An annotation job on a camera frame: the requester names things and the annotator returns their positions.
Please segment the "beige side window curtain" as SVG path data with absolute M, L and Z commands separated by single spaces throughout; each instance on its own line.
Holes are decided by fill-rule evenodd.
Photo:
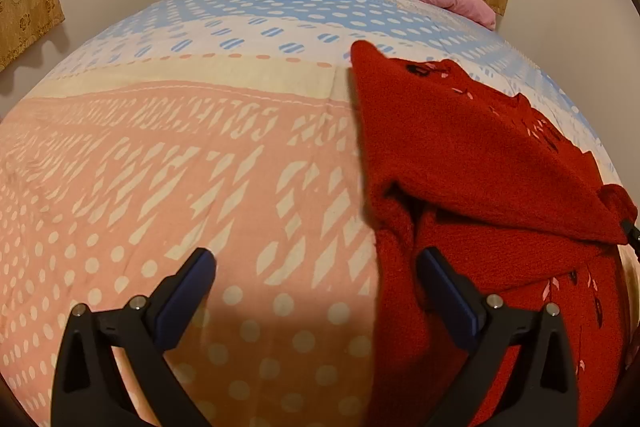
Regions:
M 0 10 L 1 70 L 65 20 L 60 0 L 1 0 Z

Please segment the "polka dot bedspread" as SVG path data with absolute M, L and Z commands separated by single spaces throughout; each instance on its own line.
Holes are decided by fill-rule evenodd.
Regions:
M 209 249 L 168 363 L 216 426 L 358 426 L 378 289 L 349 49 L 522 94 L 618 174 L 578 108 L 494 32 L 418 0 L 163 0 L 87 41 L 1 125 L 1 374 L 50 421 L 70 309 L 123 306 Z

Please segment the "red knitted embroidered sweater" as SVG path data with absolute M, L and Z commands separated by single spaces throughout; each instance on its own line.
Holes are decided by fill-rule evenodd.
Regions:
M 458 348 L 416 274 L 437 248 L 484 296 L 538 311 L 556 303 L 578 391 L 578 424 L 617 403 L 632 324 L 620 226 L 638 210 L 523 95 L 473 80 L 456 62 L 350 50 L 368 213 L 380 285 L 369 426 L 427 426 L 469 352 Z M 508 349 L 469 426 L 485 426 L 512 372 Z

